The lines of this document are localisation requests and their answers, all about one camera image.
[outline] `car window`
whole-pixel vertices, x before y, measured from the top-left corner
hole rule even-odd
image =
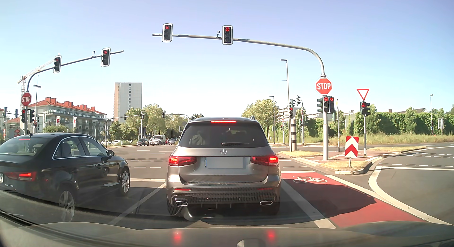
[[[54,158],[83,156],[85,156],[85,152],[83,151],[82,144],[77,137],[64,139],[62,142],[60,142],[54,154]]]
[[[15,137],[0,145],[0,154],[8,155],[37,155],[51,138]]]
[[[106,149],[96,140],[88,137],[82,137],[83,143],[87,146],[90,156],[107,156]]]
[[[179,141],[182,147],[265,147],[262,127],[257,122],[189,124]]]

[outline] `red bike lane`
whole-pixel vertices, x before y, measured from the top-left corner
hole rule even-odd
[[[282,173],[282,179],[336,227],[377,221],[424,221],[316,172]]]

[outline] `red and white chevron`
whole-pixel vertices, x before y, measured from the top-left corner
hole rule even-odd
[[[358,142],[360,138],[354,136],[347,136],[345,140],[345,157],[357,158],[358,157]]]

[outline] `rear wiper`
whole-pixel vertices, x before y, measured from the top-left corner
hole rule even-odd
[[[249,143],[221,143],[223,146],[243,145]]]

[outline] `stop sign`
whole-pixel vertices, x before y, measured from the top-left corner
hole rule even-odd
[[[25,92],[22,97],[20,98],[20,103],[22,106],[28,106],[31,102],[31,94],[29,92]]]
[[[332,83],[328,78],[320,78],[315,82],[315,89],[321,94],[328,94],[332,89]]]

